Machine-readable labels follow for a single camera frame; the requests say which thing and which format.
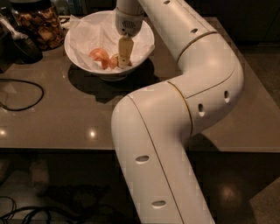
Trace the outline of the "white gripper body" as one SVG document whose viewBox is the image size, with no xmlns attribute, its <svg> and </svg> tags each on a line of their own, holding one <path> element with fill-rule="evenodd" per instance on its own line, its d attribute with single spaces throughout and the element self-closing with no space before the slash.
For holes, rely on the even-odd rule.
<svg viewBox="0 0 280 224">
<path fill-rule="evenodd" d="M 141 31 L 143 20 L 144 10 L 140 7 L 136 11 L 115 9 L 115 28 L 120 35 L 135 37 Z"/>
</svg>

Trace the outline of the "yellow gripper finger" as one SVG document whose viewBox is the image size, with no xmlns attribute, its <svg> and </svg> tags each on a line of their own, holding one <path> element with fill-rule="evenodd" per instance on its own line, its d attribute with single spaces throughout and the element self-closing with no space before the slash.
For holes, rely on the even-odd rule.
<svg viewBox="0 0 280 224">
<path fill-rule="evenodd" d="M 118 42 L 118 62 L 120 68 L 125 68 L 130 63 L 134 42 L 131 37 L 123 36 Z"/>
</svg>

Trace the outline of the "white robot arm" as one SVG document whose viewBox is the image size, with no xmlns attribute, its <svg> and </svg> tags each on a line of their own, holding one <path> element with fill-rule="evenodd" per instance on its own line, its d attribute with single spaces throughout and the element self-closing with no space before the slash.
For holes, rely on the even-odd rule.
<svg viewBox="0 0 280 224">
<path fill-rule="evenodd" d="M 142 224 L 215 224 L 184 143 L 223 119 L 243 87 L 227 41 L 185 0 L 117 0 L 116 28 L 149 17 L 181 74 L 115 106 L 111 131 Z"/>
</svg>

